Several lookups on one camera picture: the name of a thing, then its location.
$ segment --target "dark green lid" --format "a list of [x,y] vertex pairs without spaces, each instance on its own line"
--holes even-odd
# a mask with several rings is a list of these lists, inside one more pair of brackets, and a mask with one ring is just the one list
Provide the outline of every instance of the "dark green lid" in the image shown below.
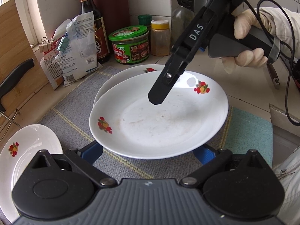
[[117,41],[117,40],[126,40],[131,39],[133,37],[137,37],[148,32],[148,28],[144,25],[135,25],[129,26],[123,29],[119,29],[115,32],[112,32],[109,35],[109,40]]
[[151,25],[152,15],[149,14],[139,15],[138,19],[140,25]]

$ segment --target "gloved hand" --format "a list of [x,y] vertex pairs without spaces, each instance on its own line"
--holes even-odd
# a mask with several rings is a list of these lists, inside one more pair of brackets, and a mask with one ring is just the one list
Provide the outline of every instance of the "gloved hand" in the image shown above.
[[[273,17],[268,13],[260,12],[262,23],[269,33],[276,35],[276,28],[273,22]],[[249,33],[251,25],[261,29],[261,26],[250,9],[238,15],[234,22],[234,36],[237,39],[243,39]],[[262,48],[256,48],[253,51],[241,52],[236,58],[222,58],[224,69],[227,73],[232,73],[236,65],[241,67],[261,67],[267,62],[267,57],[264,56]]]

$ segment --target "barcode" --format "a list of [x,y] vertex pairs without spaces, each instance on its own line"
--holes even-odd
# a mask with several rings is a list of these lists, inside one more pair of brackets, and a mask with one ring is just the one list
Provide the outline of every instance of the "barcode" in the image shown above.
[[66,81],[68,82],[73,82],[75,81],[73,74],[69,75],[69,76],[65,76],[66,77]]
[[94,60],[94,58],[89,58],[86,61],[88,62],[88,64],[90,64],[90,63],[93,63],[95,60]]

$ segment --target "wooden cutting board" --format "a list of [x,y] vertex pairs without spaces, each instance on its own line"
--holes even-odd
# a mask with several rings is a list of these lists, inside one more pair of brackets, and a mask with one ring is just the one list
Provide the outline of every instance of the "wooden cutting board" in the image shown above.
[[[15,0],[10,0],[0,6],[0,83],[15,67],[30,58],[34,59],[34,67],[1,100],[7,116],[48,82],[26,37]],[[0,117],[0,126],[4,121],[5,118]]]

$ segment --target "tiled countertop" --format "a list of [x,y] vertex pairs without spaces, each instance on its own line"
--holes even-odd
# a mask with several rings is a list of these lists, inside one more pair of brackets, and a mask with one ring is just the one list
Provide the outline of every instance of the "tiled countertop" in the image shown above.
[[[167,59],[168,57],[150,55],[146,61],[138,65],[165,64]],[[105,65],[121,70],[134,67],[134,65],[129,66],[117,63],[113,56]],[[284,95],[288,71],[281,61],[275,62],[274,68],[277,71],[281,84],[279,90],[274,88],[266,67],[259,69],[237,67],[233,74],[228,75],[223,69],[221,59],[211,59],[206,52],[198,52],[193,61],[187,66],[187,70],[205,74],[218,82],[225,90],[230,105],[260,116],[268,121],[271,121],[269,104],[285,109]],[[37,123],[51,107],[55,106],[81,82],[82,80],[65,88],[60,86],[55,91],[50,84],[47,84],[20,109],[21,114],[16,117],[16,122],[22,126]],[[295,84],[291,82],[289,89],[289,112],[298,118],[300,118],[299,105],[300,93]],[[0,143],[0,151],[17,130],[18,128],[12,125],[8,134]]]

